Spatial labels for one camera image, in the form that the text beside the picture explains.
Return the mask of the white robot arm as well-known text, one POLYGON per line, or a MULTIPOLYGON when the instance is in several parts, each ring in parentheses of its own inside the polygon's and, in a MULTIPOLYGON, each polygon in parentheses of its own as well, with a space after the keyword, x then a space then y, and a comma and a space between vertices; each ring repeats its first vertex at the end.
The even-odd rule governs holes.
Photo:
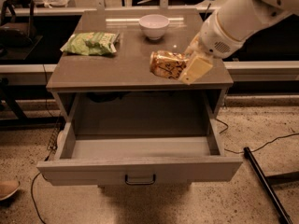
POLYGON ((189 60, 178 80, 192 84, 212 68, 214 59, 229 57, 251 36, 292 14, 299 14, 299 0, 227 0, 186 48, 189 60))

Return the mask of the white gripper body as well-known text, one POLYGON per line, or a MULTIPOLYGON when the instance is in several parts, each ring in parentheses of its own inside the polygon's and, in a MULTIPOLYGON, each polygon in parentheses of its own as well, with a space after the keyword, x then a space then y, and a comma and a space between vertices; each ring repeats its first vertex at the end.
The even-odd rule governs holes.
POLYGON ((227 58, 245 43, 245 33, 239 27, 241 24, 241 16, 213 12, 201 27, 199 43, 206 53, 217 58, 227 58))

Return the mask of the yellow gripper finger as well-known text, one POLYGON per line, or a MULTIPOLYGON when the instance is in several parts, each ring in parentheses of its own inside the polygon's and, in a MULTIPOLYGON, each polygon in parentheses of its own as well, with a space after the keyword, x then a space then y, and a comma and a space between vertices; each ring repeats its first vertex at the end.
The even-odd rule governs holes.
POLYGON ((191 56, 194 52, 200 51, 200 45, 199 45, 199 34, 197 34, 191 41, 191 43, 188 45, 188 47, 185 49, 184 54, 186 56, 191 56))
POLYGON ((190 85, 213 68, 212 61, 202 58, 198 54, 191 56, 187 66, 182 70, 178 80, 190 85))

